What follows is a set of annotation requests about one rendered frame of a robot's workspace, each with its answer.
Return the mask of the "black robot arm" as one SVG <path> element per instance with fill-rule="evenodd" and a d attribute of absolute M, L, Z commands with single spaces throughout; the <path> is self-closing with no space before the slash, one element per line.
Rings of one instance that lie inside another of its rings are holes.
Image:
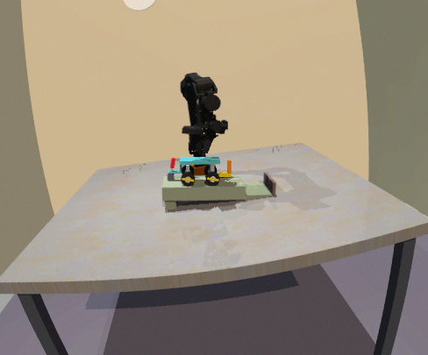
<path fill-rule="evenodd" d="M 218 92 L 215 82 L 210 77 L 202 77 L 197 73 L 186 74 L 181 82 L 180 90 L 183 97 L 188 101 L 189 106 L 189 122 L 190 125 L 196 124 L 195 113 L 197 111 L 215 111 L 220 107 L 221 101 L 216 94 Z M 196 102 L 198 99 L 198 102 Z M 207 117 L 204 128 L 209 127 L 216 133 L 225 133 L 228 129 L 228 122 L 217 121 L 216 116 Z M 204 147 L 202 145 L 201 154 L 197 153 L 196 147 L 189 136 L 189 154 L 194 157 L 206 157 Z M 194 152 L 192 152 L 194 151 Z"/>

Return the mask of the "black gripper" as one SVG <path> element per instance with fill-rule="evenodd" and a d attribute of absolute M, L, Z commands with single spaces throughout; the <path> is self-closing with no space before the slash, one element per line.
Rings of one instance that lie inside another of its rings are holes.
<path fill-rule="evenodd" d="M 196 147 L 198 154 L 201 154 L 202 145 L 204 147 L 205 153 L 208 153 L 213 139 L 218 136 L 216 135 L 216 132 L 210 127 L 209 129 L 204 128 L 207 117 L 209 116 L 211 116 L 211 118 L 214 118 L 214 116 L 216 115 L 213 115 L 213 111 L 198 110 L 197 114 L 195 113 L 195 117 L 197 117 L 196 124 L 182 127 L 182 133 L 189 134 Z"/>

